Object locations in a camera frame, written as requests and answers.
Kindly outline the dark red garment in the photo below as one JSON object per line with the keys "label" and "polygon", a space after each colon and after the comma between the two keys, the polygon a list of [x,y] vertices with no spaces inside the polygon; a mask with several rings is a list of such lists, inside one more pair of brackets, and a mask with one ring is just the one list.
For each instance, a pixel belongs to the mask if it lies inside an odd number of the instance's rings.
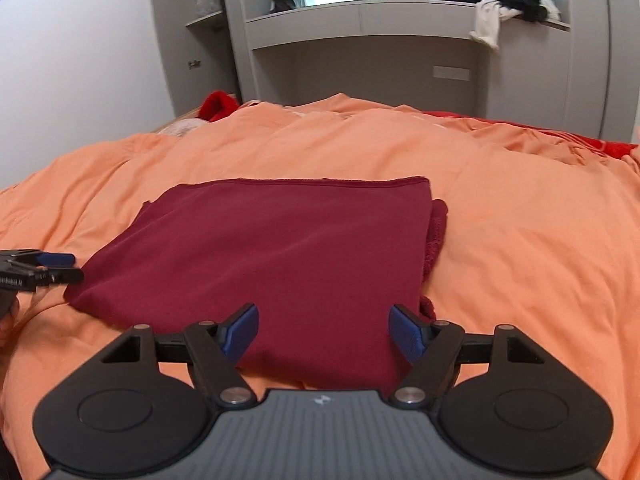
{"label": "dark red garment", "polygon": [[243,370],[390,391],[408,364],[388,314],[402,304],[434,318],[422,287],[447,220],[422,177],[182,184],[143,205],[65,300],[107,324],[159,334],[254,304],[259,328]]}

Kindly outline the orange duvet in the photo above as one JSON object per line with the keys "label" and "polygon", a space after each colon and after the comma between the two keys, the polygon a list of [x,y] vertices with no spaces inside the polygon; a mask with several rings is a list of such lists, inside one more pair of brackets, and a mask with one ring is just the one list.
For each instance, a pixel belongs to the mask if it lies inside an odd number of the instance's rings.
{"label": "orange duvet", "polygon": [[64,155],[1,193],[1,244],[87,259],[180,183],[423,176],[449,209],[424,289],[470,332],[511,323],[614,415],[600,463],[639,474],[639,155],[579,136],[338,94],[254,102],[181,138],[141,133]]}

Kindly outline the red pillow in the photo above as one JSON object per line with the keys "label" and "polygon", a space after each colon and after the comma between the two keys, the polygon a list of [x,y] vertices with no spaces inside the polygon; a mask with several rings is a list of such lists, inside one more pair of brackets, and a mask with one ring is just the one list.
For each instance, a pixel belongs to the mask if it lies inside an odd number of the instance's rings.
{"label": "red pillow", "polygon": [[196,117],[206,122],[218,122],[229,117],[239,108],[240,104],[234,96],[216,90],[204,100]]}

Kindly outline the grey built-in cabinet unit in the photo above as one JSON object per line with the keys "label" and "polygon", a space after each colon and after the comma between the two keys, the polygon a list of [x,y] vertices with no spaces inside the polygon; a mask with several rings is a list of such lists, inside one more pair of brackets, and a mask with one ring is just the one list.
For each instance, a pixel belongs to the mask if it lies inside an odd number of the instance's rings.
{"label": "grey built-in cabinet unit", "polygon": [[337,93],[559,129],[639,137],[639,0],[552,0],[556,21],[512,18],[499,51],[474,41],[476,3],[151,0],[170,102],[221,90],[299,105]]}

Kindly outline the white garment on ledge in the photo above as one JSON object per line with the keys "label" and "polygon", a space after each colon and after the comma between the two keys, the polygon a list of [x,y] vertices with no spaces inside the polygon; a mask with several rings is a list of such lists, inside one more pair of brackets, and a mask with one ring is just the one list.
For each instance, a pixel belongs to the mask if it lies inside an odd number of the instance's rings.
{"label": "white garment on ledge", "polygon": [[[525,18],[525,12],[498,0],[482,0],[475,5],[474,29],[470,36],[479,44],[498,52],[501,24],[512,18]],[[535,23],[549,20],[558,22],[560,18],[560,10],[552,0],[541,0],[540,5],[534,7]]]}

